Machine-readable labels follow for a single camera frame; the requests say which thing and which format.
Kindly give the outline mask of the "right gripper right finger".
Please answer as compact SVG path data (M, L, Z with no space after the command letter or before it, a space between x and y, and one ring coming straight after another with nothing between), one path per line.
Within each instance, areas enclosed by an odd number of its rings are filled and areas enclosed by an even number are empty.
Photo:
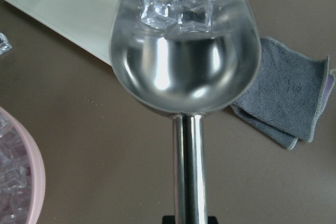
M208 224L218 224L218 220L215 216L208 216Z

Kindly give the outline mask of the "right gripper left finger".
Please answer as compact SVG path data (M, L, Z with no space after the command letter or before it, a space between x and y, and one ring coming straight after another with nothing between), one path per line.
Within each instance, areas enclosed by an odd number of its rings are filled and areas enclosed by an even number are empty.
M162 224L175 224L175 216L163 216Z

